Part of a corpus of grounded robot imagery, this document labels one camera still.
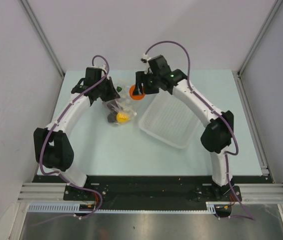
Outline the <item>dark purple fake grapes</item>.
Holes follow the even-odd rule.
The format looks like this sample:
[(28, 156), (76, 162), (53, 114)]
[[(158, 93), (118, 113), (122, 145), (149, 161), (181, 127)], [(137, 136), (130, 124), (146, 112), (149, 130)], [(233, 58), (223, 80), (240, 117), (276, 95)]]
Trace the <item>dark purple fake grapes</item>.
[(106, 108), (109, 109), (111, 112), (117, 113), (120, 109), (117, 102), (115, 100), (108, 101), (106, 103)]

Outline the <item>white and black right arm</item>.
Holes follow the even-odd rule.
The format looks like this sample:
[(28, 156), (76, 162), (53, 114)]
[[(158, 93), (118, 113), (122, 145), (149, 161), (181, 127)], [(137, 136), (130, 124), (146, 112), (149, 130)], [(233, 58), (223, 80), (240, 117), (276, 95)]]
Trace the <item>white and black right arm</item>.
[(141, 61), (145, 69), (135, 73), (135, 84), (129, 90), (130, 97), (141, 100), (145, 95), (166, 91), (196, 115), (204, 126), (200, 142), (210, 153), (212, 195), (218, 201), (225, 200), (231, 192), (232, 176), (225, 153), (235, 140), (233, 113), (215, 107), (192, 85), (190, 74), (180, 69), (171, 70), (163, 55), (148, 57), (144, 54)]

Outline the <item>yellow fake fruit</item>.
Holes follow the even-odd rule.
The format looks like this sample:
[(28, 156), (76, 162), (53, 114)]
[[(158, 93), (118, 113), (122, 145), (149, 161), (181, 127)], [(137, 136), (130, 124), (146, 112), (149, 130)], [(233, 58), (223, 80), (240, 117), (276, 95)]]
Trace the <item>yellow fake fruit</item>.
[(118, 112), (116, 115), (116, 121), (119, 124), (127, 123), (130, 120), (130, 116), (127, 115), (125, 112)]

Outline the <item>dark round fake fruit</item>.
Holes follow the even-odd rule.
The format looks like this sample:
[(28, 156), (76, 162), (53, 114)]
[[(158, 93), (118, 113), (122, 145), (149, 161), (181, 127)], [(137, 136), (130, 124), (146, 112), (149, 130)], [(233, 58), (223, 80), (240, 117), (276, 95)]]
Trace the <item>dark round fake fruit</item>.
[(107, 121), (108, 123), (111, 123), (111, 124), (117, 124), (118, 121), (117, 121), (117, 114), (115, 113), (110, 113), (107, 115)]

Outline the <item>clear zip top bag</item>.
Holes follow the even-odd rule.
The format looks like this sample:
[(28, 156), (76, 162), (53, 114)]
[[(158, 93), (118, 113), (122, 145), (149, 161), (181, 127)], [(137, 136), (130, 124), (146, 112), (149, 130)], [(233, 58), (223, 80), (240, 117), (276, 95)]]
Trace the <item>clear zip top bag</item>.
[[(117, 87), (121, 87), (122, 91), (118, 92), (120, 98), (118, 99), (114, 99), (118, 106), (119, 106), (119, 110), (118, 112), (122, 112), (122, 113), (126, 113), (127, 115), (129, 115), (130, 120), (128, 122), (130, 122), (134, 117), (137, 116), (137, 109), (139, 108), (139, 103), (136, 100), (133, 100), (130, 97), (129, 94), (129, 90), (131, 88), (131, 86), (129, 86), (129, 82), (126, 79), (122, 79), (120, 78), (119, 80), (116, 80), (114, 83), (114, 87), (117, 90)], [(118, 112), (111, 112), (109, 109), (107, 109), (106, 107), (106, 103), (107, 102), (103, 102), (102, 105), (103, 107), (107, 110), (107, 116), (108, 114), (112, 113), (112, 114), (117, 114)], [(126, 123), (111, 123), (113, 125), (123, 125)]]

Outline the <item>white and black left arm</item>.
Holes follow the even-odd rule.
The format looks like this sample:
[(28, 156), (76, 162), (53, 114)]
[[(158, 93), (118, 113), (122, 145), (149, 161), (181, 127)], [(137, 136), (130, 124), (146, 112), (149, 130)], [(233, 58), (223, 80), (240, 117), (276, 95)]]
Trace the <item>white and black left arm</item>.
[(35, 158), (40, 171), (44, 175), (58, 174), (66, 183), (76, 185), (74, 193), (81, 200), (91, 196), (92, 187), (86, 184), (87, 175), (74, 163), (70, 134), (96, 100), (108, 102), (119, 97), (108, 73), (106, 65), (87, 67), (85, 76), (72, 88), (70, 98), (59, 115), (33, 133)]

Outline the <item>green fake vegetable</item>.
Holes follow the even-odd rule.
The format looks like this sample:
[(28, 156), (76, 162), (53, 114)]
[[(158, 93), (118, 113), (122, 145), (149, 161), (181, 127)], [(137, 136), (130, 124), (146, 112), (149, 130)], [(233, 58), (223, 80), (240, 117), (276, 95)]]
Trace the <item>green fake vegetable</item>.
[(117, 90), (118, 92), (121, 92), (121, 91), (122, 91), (122, 88), (121, 88), (120, 86), (117, 86), (117, 87), (116, 87), (116, 90)]

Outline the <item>orange fake fruit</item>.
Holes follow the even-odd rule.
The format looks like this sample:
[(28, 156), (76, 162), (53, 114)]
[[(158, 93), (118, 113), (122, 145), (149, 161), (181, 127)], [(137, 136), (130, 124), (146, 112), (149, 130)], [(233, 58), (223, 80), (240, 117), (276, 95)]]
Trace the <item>orange fake fruit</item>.
[(140, 101), (146, 96), (146, 94), (140, 93), (136, 85), (132, 85), (129, 89), (129, 96), (135, 101)]

